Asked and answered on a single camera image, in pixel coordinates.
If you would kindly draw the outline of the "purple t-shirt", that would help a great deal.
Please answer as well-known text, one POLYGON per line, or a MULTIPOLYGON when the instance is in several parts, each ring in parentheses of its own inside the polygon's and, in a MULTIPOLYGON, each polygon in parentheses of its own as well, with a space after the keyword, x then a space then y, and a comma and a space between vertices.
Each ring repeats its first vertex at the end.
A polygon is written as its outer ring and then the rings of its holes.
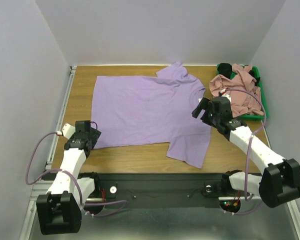
POLYGON ((176 62, 150 76, 98 76, 91 120, 101 136, 95 148, 168 143, 166 155, 200 169, 211 127, 192 116, 205 86, 176 62))

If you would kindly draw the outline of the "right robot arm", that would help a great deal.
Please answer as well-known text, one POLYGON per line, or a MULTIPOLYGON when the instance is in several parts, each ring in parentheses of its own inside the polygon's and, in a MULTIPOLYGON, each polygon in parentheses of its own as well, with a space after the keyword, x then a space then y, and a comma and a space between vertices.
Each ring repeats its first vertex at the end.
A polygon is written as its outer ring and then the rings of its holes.
POLYGON ((229 142, 241 149, 261 173, 257 176, 246 170, 226 172, 220 182, 223 194, 246 191, 260 197, 270 208, 300 198, 300 164, 293 158, 285 159, 274 152, 256 137, 244 121, 234 118, 229 97, 202 98, 192 116, 216 128, 229 142))

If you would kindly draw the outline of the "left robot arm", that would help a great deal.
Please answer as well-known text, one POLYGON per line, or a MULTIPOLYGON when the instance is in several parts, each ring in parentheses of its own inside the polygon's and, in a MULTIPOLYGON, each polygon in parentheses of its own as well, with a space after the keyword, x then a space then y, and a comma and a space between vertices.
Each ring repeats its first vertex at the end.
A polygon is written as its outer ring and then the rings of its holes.
POLYGON ((83 163, 95 147, 101 132, 92 121, 80 120, 75 125, 66 123, 61 130, 67 139, 63 159, 56 176, 45 194, 36 199, 40 231, 43 235, 77 233, 82 224, 84 201, 101 193, 95 173, 79 177, 83 163))

